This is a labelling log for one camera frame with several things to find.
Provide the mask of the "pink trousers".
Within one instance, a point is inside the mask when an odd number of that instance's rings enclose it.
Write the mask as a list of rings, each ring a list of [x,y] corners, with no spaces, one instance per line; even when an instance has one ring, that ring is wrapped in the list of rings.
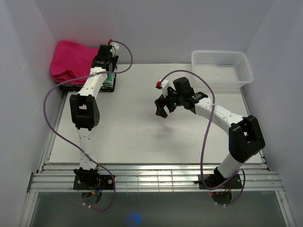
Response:
[[[72,85],[83,85],[86,79],[80,79],[90,73],[90,68],[98,49],[86,47],[69,40],[58,42],[50,64],[50,75],[56,82],[70,82]]]

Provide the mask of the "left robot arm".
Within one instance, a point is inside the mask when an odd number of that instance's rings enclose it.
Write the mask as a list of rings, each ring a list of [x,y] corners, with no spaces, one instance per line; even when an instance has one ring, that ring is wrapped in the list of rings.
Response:
[[[119,44],[109,41],[99,47],[97,55],[92,60],[90,74],[81,90],[70,96],[71,119],[77,129],[80,148],[80,167],[74,169],[76,174],[74,189],[112,190],[113,178],[100,175],[97,164],[91,161],[96,158],[91,142],[95,127],[100,121],[97,96],[100,91],[113,92],[116,85],[116,70]]]

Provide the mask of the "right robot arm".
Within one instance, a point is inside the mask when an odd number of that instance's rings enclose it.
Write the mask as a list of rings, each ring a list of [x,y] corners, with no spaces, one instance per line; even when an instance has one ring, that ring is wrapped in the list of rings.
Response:
[[[167,118],[168,113],[182,106],[226,132],[229,150],[227,157],[215,168],[213,174],[200,180],[207,188],[226,187],[231,182],[231,176],[266,145],[257,118],[232,113],[213,103],[205,93],[195,92],[185,77],[174,80],[173,85],[171,87],[167,80],[157,82],[156,88],[162,90],[162,95],[155,100],[156,115]]]

